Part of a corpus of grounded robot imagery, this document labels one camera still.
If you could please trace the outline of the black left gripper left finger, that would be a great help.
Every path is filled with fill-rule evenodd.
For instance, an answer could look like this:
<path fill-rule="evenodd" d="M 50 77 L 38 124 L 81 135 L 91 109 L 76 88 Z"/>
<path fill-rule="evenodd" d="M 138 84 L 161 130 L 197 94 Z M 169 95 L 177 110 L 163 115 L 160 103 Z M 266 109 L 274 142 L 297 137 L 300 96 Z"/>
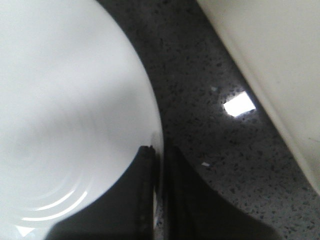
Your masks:
<path fill-rule="evenodd" d="M 151 240 L 156 152 L 141 146 L 116 183 L 81 211 L 54 225 L 48 240 Z"/>

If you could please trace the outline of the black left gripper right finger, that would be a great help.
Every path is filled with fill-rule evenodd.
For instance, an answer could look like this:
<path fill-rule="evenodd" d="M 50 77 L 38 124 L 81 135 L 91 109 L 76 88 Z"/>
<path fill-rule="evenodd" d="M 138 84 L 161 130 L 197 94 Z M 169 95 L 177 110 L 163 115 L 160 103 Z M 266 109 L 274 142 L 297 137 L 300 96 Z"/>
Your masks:
<path fill-rule="evenodd" d="M 271 226 L 242 212 L 200 177 L 181 150 L 164 148 L 166 240 L 279 240 Z"/>

